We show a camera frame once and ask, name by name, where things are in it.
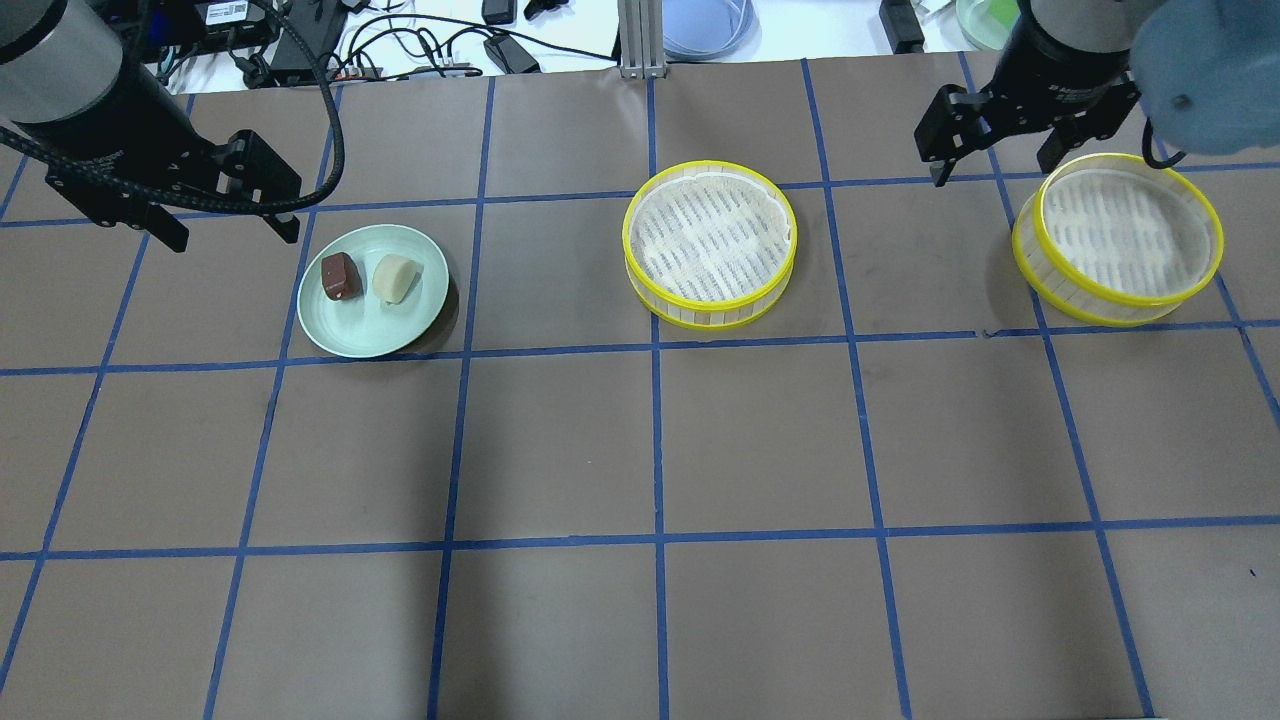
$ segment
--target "brown object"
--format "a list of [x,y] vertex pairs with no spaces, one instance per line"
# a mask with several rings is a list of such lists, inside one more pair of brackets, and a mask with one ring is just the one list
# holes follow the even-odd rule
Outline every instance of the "brown object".
[[320,261],[320,281],[329,300],[347,300],[360,295],[360,270],[346,252],[329,255]]

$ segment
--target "round basket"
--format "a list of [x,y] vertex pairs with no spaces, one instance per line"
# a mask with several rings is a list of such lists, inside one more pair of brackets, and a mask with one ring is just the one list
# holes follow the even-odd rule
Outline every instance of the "round basket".
[[1059,310],[1133,327],[1208,284],[1222,261],[1222,224],[1174,170],[1133,155],[1087,155],[1059,168],[1023,206],[1014,258]]
[[764,176],[721,160],[668,168],[636,192],[622,222],[631,286],[685,328],[726,329],[782,296],[796,255],[791,204]]

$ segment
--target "food item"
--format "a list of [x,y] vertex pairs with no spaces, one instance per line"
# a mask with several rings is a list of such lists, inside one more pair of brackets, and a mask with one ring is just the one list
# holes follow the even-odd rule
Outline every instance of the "food item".
[[374,295],[383,302],[398,305],[404,300],[404,293],[408,292],[408,286],[413,284],[419,270],[417,263],[403,255],[393,252],[383,258],[374,268]]
[[347,300],[360,295],[360,270],[346,252],[335,252],[320,260],[320,279],[329,300]]

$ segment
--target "white plate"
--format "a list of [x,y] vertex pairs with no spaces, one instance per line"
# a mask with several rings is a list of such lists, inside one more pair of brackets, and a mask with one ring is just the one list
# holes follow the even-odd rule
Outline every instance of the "white plate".
[[[324,293],[320,263],[346,252],[360,270],[361,293],[349,300],[329,300]],[[394,252],[422,269],[398,305],[383,302],[370,290],[374,268]],[[307,265],[298,286],[298,322],[324,350],[344,357],[376,357],[394,352],[422,334],[444,306],[449,266],[431,238],[404,225],[369,225],[329,243]]]

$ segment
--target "metal post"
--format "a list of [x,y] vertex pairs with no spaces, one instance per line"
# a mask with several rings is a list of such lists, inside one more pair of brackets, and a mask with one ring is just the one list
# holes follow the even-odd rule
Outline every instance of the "metal post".
[[667,51],[662,46],[662,0],[618,0],[618,37],[622,77],[667,77]]

